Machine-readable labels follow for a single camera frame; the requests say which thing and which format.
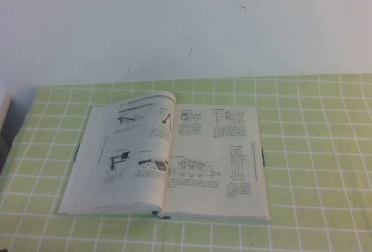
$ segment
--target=illustration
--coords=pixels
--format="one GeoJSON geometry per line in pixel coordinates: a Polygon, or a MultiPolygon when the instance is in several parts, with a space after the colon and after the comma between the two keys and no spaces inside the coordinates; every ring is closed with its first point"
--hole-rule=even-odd
{"type": "Polygon", "coordinates": [[[193,119],[196,122],[200,119],[201,116],[202,116],[201,113],[182,112],[181,113],[181,120],[191,121],[191,119],[193,119]]]}
{"type": "Polygon", "coordinates": [[[216,115],[216,123],[220,122],[230,122],[243,124],[245,122],[243,115],[244,112],[230,112],[230,111],[215,111],[213,114],[216,115]]]}
{"type": "Polygon", "coordinates": [[[166,171],[166,164],[168,165],[168,161],[161,159],[161,158],[148,159],[148,160],[143,160],[143,161],[138,162],[139,165],[142,165],[144,163],[155,163],[156,167],[160,171],[166,171]]]}
{"type": "Polygon", "coordinates": [[[160,114],[159,116],[156,118],[155,122],[154,122],[154,126],[156,124],[159,124],[161,123],[162,127],[165,127],[167,129],[169,129],[169,131],[171,132],[172,131],[172,128],[171,128],[171,119],[170,119],[170,113],[168,113],[167,111],[165,111],[164,109],[161,109],[160,110],[160,114]]]}
{"type": "Polygon", "coordinates": [[[123,115],[117,118],[117,120],[120,121],[120,124],[128,123],[128,122],[137,122],[137,120],[142,120],[145,118],[143,115],[133,115],[133,116],[128,116],[128,115],[123,115]]]}
{"type": "Polygon", "coordinates": [[[211,176],[220,175],[220,172],[214,172],[213,169],[209,169],[210,165],[207,166],[206,163],[202,161],[196,161],[194,159],[184,158],[181,162],[178,163],[181,168],[170,168],[169,174],[179,174],[181,176],[189,175],[192,178],[194,175],[197,175],[199,178],[202,176],[211,176]]]}
{"type": "Polygon", "coordinates": [[[130,151],[123,152],[120,156],[110,157],[110,171],[115,170],[115,164],[126,162],[130,151]]]}
{"type": "Polygon", "coordinates": [[[231,162],[231,179],[232,180],[245,180],[243,174],[243,162],[246,156],[243,155],[242,148],[230,148],[230,162],[231,162]]]}

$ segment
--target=mechanical drawing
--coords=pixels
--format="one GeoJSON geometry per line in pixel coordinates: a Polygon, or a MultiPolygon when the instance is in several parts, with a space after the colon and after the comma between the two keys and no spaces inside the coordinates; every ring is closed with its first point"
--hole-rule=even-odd
{"type": "Polygon", "coordinates": [[[178,174],[181,176],[189,175],[192,178],[197,175],[199,178],[202,176],[210,176],[213,178],[214,175],[219,176],[220,172],[214,172],[212,168],[209,169],[210,165],[207,166],[206,163],[202,161],[196,161],[194,159],[184,158],[181,162],[178,162],[180,168],[170,168],[169,174],[178,174]]]}
{"type": "Polygon", "coordinates": [[[155,158],[155,159],[148,159],[138,162],[139,165],[145,164],[145,163],[155,163],[156,167],[160,171],[166,171],[166,165],[168,165],[168,161],[161,159],[161,158],[155,158]]]}
{"type": "Polygon", "coordinates": [[[244,112],[230,112],[230,111],[215,111],[213,114],[216,115],[216,123],[230,122],[243,124],[245,122],[243,115],[244,112]]]}
{"type": "Polygon", "coordinates": [[[191,119],[193,119],[197,122],[201,116],[201,113],[181,112],[181,120],[183,121],[191,121],[191,119]]]}
{"type": "Polygon", "coordinates": [[[243,174],[243,162],[246,156],[243,155],[242,148],[230,148],[230,162],[231,162],[231,179],[232,180],[245,180],[243,174]]]}
{"type": "Polygon", "coordinates": [[[126,162],[129,159],[130,151],[123,152],[120,156],[110,157],[110,171],[115,170],[115,164],[126,162]]]}

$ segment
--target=white wall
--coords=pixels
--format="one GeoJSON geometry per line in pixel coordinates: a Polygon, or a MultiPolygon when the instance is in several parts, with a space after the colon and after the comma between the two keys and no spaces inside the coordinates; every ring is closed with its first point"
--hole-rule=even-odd
{"type": "Polygon", "coordinates": [[[0,85],[370,72],[371,3],[0,0],[0,85]]]}

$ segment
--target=book page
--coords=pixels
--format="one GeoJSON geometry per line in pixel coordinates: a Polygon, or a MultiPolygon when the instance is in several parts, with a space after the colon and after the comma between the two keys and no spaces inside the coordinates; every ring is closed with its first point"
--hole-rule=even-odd
{"type": "Polygon", "coordinates": [[[100,117],[90,123],[96,128],[87,127],[90,140],[77,156],[78,162],[91,161],[80,170],[88,178],[80,182],[84,187],[80,187],[79,210],[162,207],[174,106],[174,95],[161,91],[97,108],[100,117]]]}
{"type": "Polygon", "coordinates": [[[176,105],[162,214],[269,218],[255,107],[176,105]]]}

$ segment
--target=green checkered table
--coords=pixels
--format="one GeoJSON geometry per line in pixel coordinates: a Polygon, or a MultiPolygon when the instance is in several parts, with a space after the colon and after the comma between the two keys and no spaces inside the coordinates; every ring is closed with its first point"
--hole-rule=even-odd
{"type": "Polygon", "coordinates": [[[0,175],[0,249],[372,251],[371,181],[372,74],[40,87],[0,175]],[[90,108],[152,90],[257,106],[271,224],[56,215],[90,108]]]}

